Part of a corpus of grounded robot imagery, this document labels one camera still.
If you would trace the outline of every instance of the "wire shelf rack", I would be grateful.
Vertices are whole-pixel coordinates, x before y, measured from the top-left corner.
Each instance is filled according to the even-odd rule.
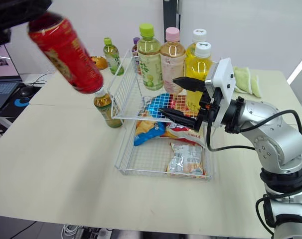
[[[142,77],[137,74],[134,58],[128,51],[123,62],[128,62],[125,72],[112,99],[112,117],[128,120],[154,120],[171,122],[158,110],[160,108],[174,108],[182,111],[186,116],[195,117],[197,113],[190,111],[185,105],[186,91],[179,95],[169,94],[164,87],[157,91],[148,90]]]
[[[147,142],[134,146],[136,124],[127,130],[118,155],[115,167],[124,175],[162,176],[195,178],[209,181],[213,175],[213,161],[206,148],[202,160],[205,175],[166,172],[168,163],[173,157],[170,143],[181,143],[168,138],[152,138]]]

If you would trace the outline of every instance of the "bottle cap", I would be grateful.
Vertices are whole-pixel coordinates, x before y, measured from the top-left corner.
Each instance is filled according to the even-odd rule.
[[[106,94],[106,90],[104,87],[101,87],[100,90],[95,92],[96,97],[103,97]]]
[[[142,23],[139,26],[140,34],[144,37],[152,37],[154,36],[154,28],[150,23]]]
[[[206,30],[205,29],[195,29],[193,31],[193,37],[192,41],[194,43],[200,42],[200,41],[206,41]]]
[[[206,41],[200,41],[195,46],[195,56],[206,58],[211,55],[211,44]]]
[[[103,39],[103,41],[104,41],[104,43],[105,43],[106,45],[111,45],[111,44],[112,44],[112,40],[111,40],[111,38],[109,38],[109,37],[105,37],[105,38]]]
[[[180,30],[176,27],[168,27],[165,30],[165,39],[173,42],[180,41]]]
[[[139,40],[140,40],[139,37],[135,37],[135,38],[133,38],[133,43],[136,45],[136,44],[138,43]]]

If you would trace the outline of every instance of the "laptop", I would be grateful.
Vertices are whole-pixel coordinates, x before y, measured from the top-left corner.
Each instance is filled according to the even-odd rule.
[[[0,107],[13,93],[22,80],[7,52],[5,45],[0,46]]]

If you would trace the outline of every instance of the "purple bottle cap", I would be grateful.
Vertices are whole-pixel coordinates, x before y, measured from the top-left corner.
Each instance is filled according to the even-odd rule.
[[[135,37],[135,38],[133,38],[133,43],[136,45],[136,44],[138,43],[139,40],[140,40],[139,37]]]

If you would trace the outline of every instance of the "white bottle cap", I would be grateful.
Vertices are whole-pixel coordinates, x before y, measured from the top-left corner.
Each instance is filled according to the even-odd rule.
[[[195,29],[192,36],[193,43],[200,41],[206,41],[206,30],[205,29]]]
[[[96,97],[103,97],[106,94],[106,90],[104,87],[101,87],[100,90],[95,92]]]
[[[206,58],[211,55],[211,44],[206,41],[200,41],[195,46],[195,56]]]

